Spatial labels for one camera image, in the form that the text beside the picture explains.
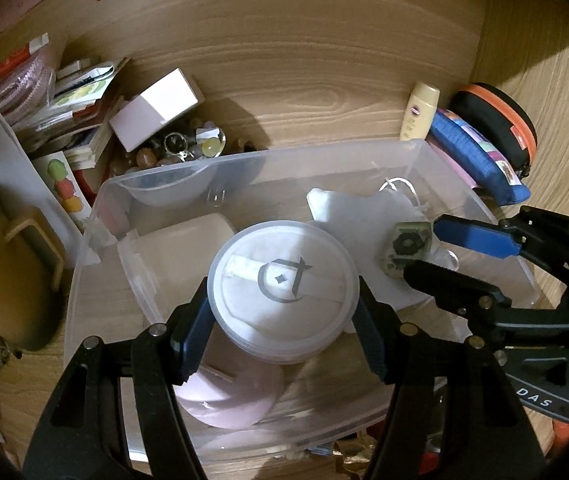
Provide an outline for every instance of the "round plastic container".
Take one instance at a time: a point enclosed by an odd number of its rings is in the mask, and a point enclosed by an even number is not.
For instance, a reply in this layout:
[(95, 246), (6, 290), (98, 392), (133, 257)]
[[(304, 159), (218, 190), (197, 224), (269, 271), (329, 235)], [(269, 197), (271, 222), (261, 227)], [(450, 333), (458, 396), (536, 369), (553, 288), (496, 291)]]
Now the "round plastic container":
[(216, 428), (241, 430), (260, 421), (280, 399), (282, 367), (264, 363), (233, 344), (214, 326), (198, 371), (174, 386), (180, 405)]
[(328, 347), (359, 294), (346, 249), (304, 222), (264, 222), (239, 232), (209, 270), (216, 320), (240, 348), (270, 363), (299, 363)]

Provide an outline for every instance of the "fruit illustration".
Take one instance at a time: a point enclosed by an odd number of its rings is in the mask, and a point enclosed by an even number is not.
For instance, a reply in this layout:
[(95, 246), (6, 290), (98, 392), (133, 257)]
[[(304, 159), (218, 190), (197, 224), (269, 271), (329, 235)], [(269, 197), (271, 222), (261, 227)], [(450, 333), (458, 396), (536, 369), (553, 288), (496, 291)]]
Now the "fruit illustration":
[(67, 168), (61, 160), (54, 158), (46, 168), (47, 173), (53, 179), (55, 192), (61, 199), (62, 207), (67, 213), (79, 213), (82, 211), (82, 200), (76, 196), (73, 182), (67, 178)]

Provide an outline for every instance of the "wooden handle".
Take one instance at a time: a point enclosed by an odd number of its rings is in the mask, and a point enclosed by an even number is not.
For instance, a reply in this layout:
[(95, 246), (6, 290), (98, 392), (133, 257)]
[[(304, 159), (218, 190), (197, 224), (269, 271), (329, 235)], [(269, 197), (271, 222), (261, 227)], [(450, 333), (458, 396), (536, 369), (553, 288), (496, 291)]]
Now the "wooden handle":
[(49, 222), (47, 222), (42, 211), (37, 207), (32, 206), (24, 214), (14, 220), (11, 220), (8, 223), (7, 231), (5, 232), (5, 243), (10, 242), (18, 233), (22, 232), (27, 227), (36, 228), (36, 231), (38, 231), (55, 256), (56, 264), (55, 269), (53, 269), (51, 288), (54, 292), (57, 292), (60, 288), (62, 271), (64, 270), (65, 251), (58, 235), (49, 225)]

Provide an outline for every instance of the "blue pouch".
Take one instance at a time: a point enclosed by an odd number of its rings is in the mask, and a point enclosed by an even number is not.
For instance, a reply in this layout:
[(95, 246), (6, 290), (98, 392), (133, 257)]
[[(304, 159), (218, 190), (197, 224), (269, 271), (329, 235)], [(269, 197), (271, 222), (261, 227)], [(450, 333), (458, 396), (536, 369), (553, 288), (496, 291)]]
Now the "blue pouch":
[(452, 111), (437, 110), (430, 132), (499, 206), (518, 204), (531, 196), (504, 155)]

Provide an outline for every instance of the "metal screw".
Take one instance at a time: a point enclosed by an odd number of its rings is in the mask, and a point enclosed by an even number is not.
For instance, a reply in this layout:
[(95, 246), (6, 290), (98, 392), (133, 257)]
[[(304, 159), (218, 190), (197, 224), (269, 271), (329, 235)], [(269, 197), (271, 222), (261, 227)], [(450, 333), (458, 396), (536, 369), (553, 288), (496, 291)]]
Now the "metal screw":
[(482, 296), (477, 304), (480, 306), (480, 308), (488, 310), (493, 306), (493, 299), (491, 299), (491, 296)]
[(500, 366), (506, 365), (506, 352), (504, 350), (496, 350), (493, 355)]
[(91, 350), (100, 344), (100, 338), (97, 335), (90, 335), (83, 342), (82, 346), (87, 350)]
[(6, 364), (9, 359), (11, 359), (11, 350), (7, 346), (0, 345), (0, 362)]
[(469, 339), (467, 339), (467, 341), (471, 347), (475, 348), (475, 350), (480, 350), (481, 348), (484, 348), (485, 345), (484, 339), (482, 339), (479, 335), (472, 335), (469, 337)]
[(402, 323), (402, 325), (400, 325), (400, 332), (411, 337), (416, 335), (419, 330), (413, 323)]
[(165, 325), (164, 323), (155, 323), (149, 327), (149, 333), (154, 337), (161, 336), (166, 331), (167, 331), (167, 325)]

